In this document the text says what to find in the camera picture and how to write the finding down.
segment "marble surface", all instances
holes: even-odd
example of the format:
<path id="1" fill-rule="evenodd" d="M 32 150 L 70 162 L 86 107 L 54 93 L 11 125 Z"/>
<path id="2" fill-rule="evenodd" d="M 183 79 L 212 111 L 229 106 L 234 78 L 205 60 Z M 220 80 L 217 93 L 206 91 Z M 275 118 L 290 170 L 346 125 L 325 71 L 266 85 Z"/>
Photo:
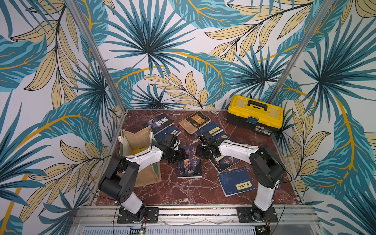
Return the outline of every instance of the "marble surface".
<path id="1" fill-rule="evenodd" d="M 181 146 L 198 145 L 201 142 L 195 134 L 189 135 L 179 122 L 196 111 L 153 111 L 153 110 L 130 110 L 127 114 L 123 129 L 131 132 L 141 130 L 141 124 L 166 113 L 174 122 L 174 127 L 182 131 L 178 136 Z M 238 143 L 259 146 L 268 144 L 276 152 L 271 137 L 252 132 L 250 130 L 236 127 L 226 122 L 226 111 L 203 111 L 210 119 L 223 127 L 231 140 Z M 230 169 L 245 167 L 257 187 L 257 180 L 250 164 L 240 161 Z M 154 185 L 134 188 L 135 194 L 145 202 L 146 205 L 250 205 L 256 197 L 257 190 L 240 193 L 225 197 L 218 180 L 218 172 L 209 160 L 202 160 L 202 178 L 178 179 L 177 163 L 168 164 L 166 160 L 161 161 L 162 182 Z M 296 195 L 290 183 L 281 184 L 274 195 L 274 204 L 298 204 Z M 100 196 L 108 197 L 103 192 Z M 113 205 L 114 201 L 98 198 L 97 205 Z"/>

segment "tropical leaf wallpaper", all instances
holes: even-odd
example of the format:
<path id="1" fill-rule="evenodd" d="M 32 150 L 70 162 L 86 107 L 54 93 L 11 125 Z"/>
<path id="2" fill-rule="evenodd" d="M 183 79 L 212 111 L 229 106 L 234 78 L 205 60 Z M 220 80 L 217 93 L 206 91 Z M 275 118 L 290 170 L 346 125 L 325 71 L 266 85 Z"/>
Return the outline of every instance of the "tropical leaf wallpaper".
<path id="1" fill-rule="evenodd" d="M 113 0 L 93 35 L 107 35 L 99 49 L 127 108 L 221 109 L 236 94 L 261 99 L 322 1 Z"/>
<path id="2" fill-rule="evenodd" d="M 274 100 L 275 137 L 328 235 L 376 234 L 375 17 L 375 1 L 335 1 Z"/>
<path id="3" fill-rule="evenodd" d="M 105 4 L 79 4 L 100 45 Z M 0 7 L 0 234 L 67 234 L 122 113 L 63 0 Z"/>

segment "book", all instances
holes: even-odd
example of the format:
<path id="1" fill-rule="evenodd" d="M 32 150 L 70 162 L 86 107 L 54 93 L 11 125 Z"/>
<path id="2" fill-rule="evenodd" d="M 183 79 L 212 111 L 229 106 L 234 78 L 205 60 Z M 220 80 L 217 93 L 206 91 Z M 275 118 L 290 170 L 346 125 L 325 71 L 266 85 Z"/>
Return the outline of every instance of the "book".
<path id="1" fill-rule="evenodd" d="M 190 135 L 192 135 L 199 128 L 205 126 L 210 122 L 210 118 L 205 116 L 202 112 L 198 111 L 187 117 L 183 121 L 179 122 L 184 130 L 186 130 Z"/>
<path id="2" fill-rule="evenodd" d="M 218 175 L 225 197 L 255 189 L 245 168 L 226 171 Z"/>
<path id="3" fill-rule="evenodd" d="M 165 130 L 161 131 L 160 133 L 156 134 L 154 136 L 155 140 L 157 142 L 160 142 L 162 139 L 164 139 L 164 137 L 166 136 L 166 133 L 170 133 L 170 134 L 173 134 L 175 136 L 178 136 L 182 131 L 179 130 L 179 129 L 176 129 L 175 127 L 173 126 L 169 126 L 167 127 Z"/>
<path id="4" fill-rule="evenodd" d="M 218 125 L 216 124 L 215 122 L 211 121 L 210 123 L 208 123 L 207 125 L 203 126 L 202 128 L 200 128 L 199 130 L 197 130 L 195 132 L 195 134 L 197 136 L 200 136 L 201 133 L 205 132 L 205 131 L 208 131 L 212 136 L 220 133 L 223 131 L 223 129 Z"/>
<path id="5" fill-rule="evenodd" d="M 236 163 L 240 162 L 240 159 L 230 157 L 230 156 L 219 156 L 219 155 L 213 155 L 214 159 L 210 159 L 210 162 L 213 164 L 215 169 L 218 171 L 218 173 L 222 173 L 231 166 L 235 165 Z"/>
<path id="6" fill-rule="evenodd" d="M 145 122 L 141 127 L 146 128 L 151 125 L 153 134 L 156 135 L 173 124 L 174 122 L 169 119 L 166 114 L 161 114 L 158 117 Z"/>
<path id="7" fill-rule="evenodd" d="M 178 178 L 201 178 L 201 158 L 196 155 L 197 146 L 184 146 L 188 158 L 177 162 Z"/>

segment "metal extrusion bar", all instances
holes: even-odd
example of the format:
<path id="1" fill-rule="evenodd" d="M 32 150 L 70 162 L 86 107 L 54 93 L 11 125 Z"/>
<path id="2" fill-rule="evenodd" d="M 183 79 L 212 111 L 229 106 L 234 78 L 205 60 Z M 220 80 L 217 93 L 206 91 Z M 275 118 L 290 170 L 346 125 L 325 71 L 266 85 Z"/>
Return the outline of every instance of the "metal extrusion bar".
<path id="1" fill-rule="evenodd" d="M 281 76 L 279 77 L 278 81 L 276 82 L 273 90 L 271 91 L 267 103 L 271 104 L 274 99 L 276 98 L 279 90 L 282 88 L 283 84 L 285 83 L 287 77 L 290 75 L 292 68 L 295 66 L 296 61 L 303 53 L 304 49 L 307 47 L 309 41 L 315 34 L 316 30 L 318 29 L 319 25 L 321 24 L 322 20 L 324 19 L 327 12 L 330 10 L 334 0 L 323 0 L 317 13 L 312 19 L 311 24 L 308 26 L 305 34 L 302 36 L 298 46 L 296 47 L 295 51 L 291 55 L 291 59 L 287 62 L 285 69 L 283 70 Z"/>
<path id="2" fill-rule="evenodd" d="M 111 74 L 105 64 L 104 59 L 102 58 L 102 55 L 99 52 L 99 48 L 97 46 L 97 43 L 95 42 L 95 39 L 93 37 L 93 34 L 91 33 L 91 30 L 89 29 L 89 26 L 86 22 L 86 19 L 83 16 L 83 12 L 81 8 L 78 6 L 76 0 L 66 0 L 69 10 L 72 13 L 73 19 L 75 20 L 76 24 L 78 25 L 78 28 L 80 32 L 82 33 L 83 37 L 85 38 L 89 49 L 91 50 L 91 53 L 93 54 L 93 57 L 98 64 L 100 70 L 103 73 L 103 76 L 108 84 L 108 87 L 112 91 L 115 100 L 117 102 L 117 105 L 120 107 L 120 110 L 122 113 L 125 113 L 126 107 L 124 106 L 123 100 L 120 97 L 116 87 L 114 80 L 111 77 Z"/>

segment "black wire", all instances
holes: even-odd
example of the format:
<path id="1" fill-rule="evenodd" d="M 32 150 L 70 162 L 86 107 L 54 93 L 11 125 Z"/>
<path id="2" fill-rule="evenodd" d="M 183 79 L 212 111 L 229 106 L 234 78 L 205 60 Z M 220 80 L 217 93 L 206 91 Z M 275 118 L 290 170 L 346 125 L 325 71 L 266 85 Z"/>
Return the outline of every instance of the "black wire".
<path id="1" fill-rule="evenodd" d="M 274 229 L 273 229 L 273 231 L 271 232 L 270 235 L 272 235 L 272 234 L 274 233 L 274 231 L 276 230 L 276 228 L 277 228 L 277 226 L 278 226 L 278 224 L 279 224 L 279 221 L 280 221 L 281 218 L 282 218 L 283 212 L 285 212 L 285 208 L 286 208 L 286 205 L 283 207 L 283 211 L 282 211 L 282 213 L 281 213 L 281 216 L 279 217 L 279 220 L 278 220 L 278 222 L 277 222 L 277 224 L 276 224 L 276 227 L 274 227 Z"/>
<path id="2" fill-rule="evenodd" d="M 115 210 L 115 213 L 114 213 L 114 220 L 112 221 L 112 233 L 115 235 L 115 230 L 114 230 L 114 223 L 115 223 L 115 215 L 116 215 L 116 211 L 117 211 L 117 208 L 118 208 L 119 204 L 116 206 L 116 210 Z"/>

